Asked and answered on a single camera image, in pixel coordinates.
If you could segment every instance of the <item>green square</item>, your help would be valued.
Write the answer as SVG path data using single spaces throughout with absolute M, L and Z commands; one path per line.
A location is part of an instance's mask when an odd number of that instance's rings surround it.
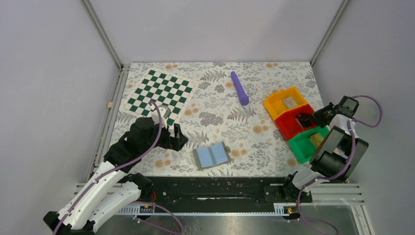
M 134 105 L 133 105 L 133 106 L 131 106 L 130 111 L 135 112 L 135 111 L 137 110 L 137 108 L 138 108 L 137 106 L 134 106 Z
M 185 102 L 186 102 L 186 98 L 184 98 L 184 97 L 180 97 L 179 102 L 180 102 L 180 103 L 185 103 Z
M 177 108 L 177 107 L 174 107 L 173 111 L 171 111 L 171 112 L 174 113 L 174 114 L 179 114 L 180 109 Z
M 170 118 L 167 119 L 167 125 L 168 126 L 172 126 L 173 123 L 174 123 L 174 120 L 173 119 L 170 119 Z
M 141 112 L 141 115 L 143 116 L 147 116 L 150 113 L 150 111 L 148 110 L 143 110 L 143 112 Z

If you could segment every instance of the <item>floral pattern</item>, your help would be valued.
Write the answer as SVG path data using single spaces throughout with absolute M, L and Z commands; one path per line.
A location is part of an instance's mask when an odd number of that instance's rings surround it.
M 122 96 L 126 99 L 148 68 L 155 67 L 200 81 L 179 120 L 189 142 L 179 151 L 153 149 L 131 170 L 147 176 L 286 176 L 307 167 L 299 164 L 262 101 L 270 94 L 297 87 L 317 110 L 323 106 L 308 62 L 289 63 L 132 63 Z M 231 80 L 235 71 L 249 96 L 241 106 Z M 111 144 L 134 123 L 118 112 Z M 224 141 L 231 162 L 198 170 L 192 150 Z

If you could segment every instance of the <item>chessboard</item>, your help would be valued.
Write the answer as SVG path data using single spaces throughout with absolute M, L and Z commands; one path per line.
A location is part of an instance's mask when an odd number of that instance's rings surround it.
M 182 116 L 197 84 L 197 81 L 150 68 L 121 104 L 121 111 L 136 117 L 150 117 L 152 109 L 148 102 L 152 100 L 158 106 L 169 107 L 167 125 L 172 127 Z

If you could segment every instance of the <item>purple cylinder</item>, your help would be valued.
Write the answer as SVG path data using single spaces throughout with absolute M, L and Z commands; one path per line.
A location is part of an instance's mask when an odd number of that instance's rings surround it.
M 235 72 L 231 72 L 231 78 L 232 78 L 232 82 L 233 85 L 236 88 L 236 93 L 238 93 L 238 97 L 239 97 L 239 102 L 242 105 L 247 105 L 249 104 L 249 98 L 248 96 L 245 94 L 244 89 L 241 85 L 241 83 L 239 82 L 238 76 L 236 76 Z

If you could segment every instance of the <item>gray wall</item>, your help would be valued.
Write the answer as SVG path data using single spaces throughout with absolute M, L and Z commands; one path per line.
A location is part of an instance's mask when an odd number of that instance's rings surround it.
M 84 180 L 116 67 L 79 1 L 0 3 L 0 234 L 43 223 Z
M 310 61 L 342 0 L 92 0 L 124 63 Z
M 353 0 L 314 67 L 325 103 L 368 94 L 380 101 L 378 128 L 358 125 L 369 142 L 351 178 L 362 187 L 377 235 L 415 234 L 415 1 Z M 375 123 L 370 102 L 358 117 Z

